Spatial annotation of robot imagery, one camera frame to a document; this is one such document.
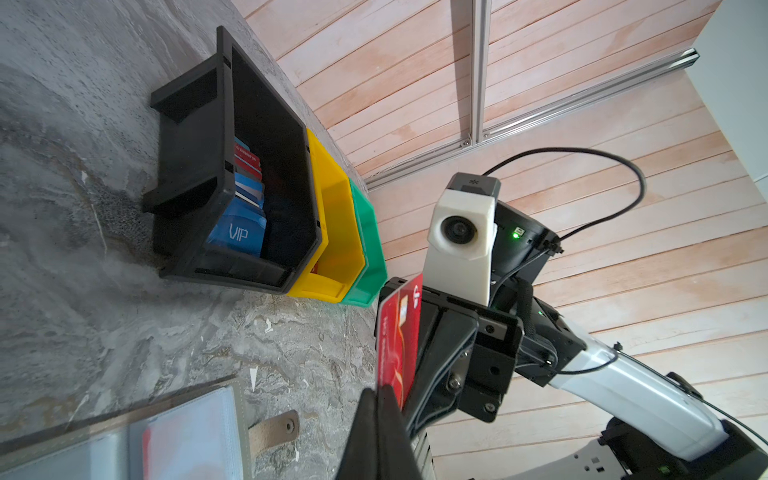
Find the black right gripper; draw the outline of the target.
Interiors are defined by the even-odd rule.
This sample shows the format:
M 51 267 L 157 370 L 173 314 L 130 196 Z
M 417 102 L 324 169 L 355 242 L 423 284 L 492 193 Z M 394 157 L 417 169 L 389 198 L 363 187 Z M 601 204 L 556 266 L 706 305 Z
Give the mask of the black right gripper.
M 525 280 L 505 281 L 490 306 L 426 288 L 405 427 L 421 432 L 457 410 L 491 423 L 514 375 L 544 387 L 586 348 Z

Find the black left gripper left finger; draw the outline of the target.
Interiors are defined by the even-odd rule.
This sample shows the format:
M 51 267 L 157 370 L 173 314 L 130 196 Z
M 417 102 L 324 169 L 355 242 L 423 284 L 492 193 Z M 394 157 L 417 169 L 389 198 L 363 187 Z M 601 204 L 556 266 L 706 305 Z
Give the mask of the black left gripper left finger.
M 336 480 L 376 480 L 378 478 L 377 395 L 362 391 Z

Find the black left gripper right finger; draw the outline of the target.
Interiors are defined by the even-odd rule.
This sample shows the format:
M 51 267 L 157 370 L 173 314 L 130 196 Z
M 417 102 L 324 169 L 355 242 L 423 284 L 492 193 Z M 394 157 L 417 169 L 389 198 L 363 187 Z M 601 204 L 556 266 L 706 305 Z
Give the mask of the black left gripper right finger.
M 377 391 L 377 478 L 421 480 L 402 413 L 393 388 Z

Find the red credit card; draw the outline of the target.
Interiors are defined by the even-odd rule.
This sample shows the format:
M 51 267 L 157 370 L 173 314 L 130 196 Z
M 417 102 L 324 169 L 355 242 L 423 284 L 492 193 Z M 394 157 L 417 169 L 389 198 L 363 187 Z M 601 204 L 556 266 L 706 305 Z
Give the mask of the red credit card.
M 404 283 L 396 280 L 379 302 L 376 384 L 393 389 L 400 409 L 415 378 L 422 303 L 422 274 Z

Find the grey card holder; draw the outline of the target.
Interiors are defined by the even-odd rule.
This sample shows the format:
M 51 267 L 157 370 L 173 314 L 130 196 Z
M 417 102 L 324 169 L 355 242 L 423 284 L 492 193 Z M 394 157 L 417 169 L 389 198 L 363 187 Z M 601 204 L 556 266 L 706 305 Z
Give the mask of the grey card holder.
M 242 383 L 229 379 L 10 452 L 4 479 L 247 479 L 253 458 L 292 442 L 289 410 L 249 424 Z

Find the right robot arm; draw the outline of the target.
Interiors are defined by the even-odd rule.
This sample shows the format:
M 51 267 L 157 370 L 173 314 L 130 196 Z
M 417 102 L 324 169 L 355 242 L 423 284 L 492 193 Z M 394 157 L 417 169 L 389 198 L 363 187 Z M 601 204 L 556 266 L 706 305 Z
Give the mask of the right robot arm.
M 454 412 L 493 422 L 519 375 L 610 415 L 595 441 L 542 467 L 545 478 L 756 479 L 767 470 L 765 450 L 682 377 L 575 331 L 526 281 L 506 281 L 488 306 L 430 288 L 417 301 L 420 324 L 404 347 L 410 435 Z

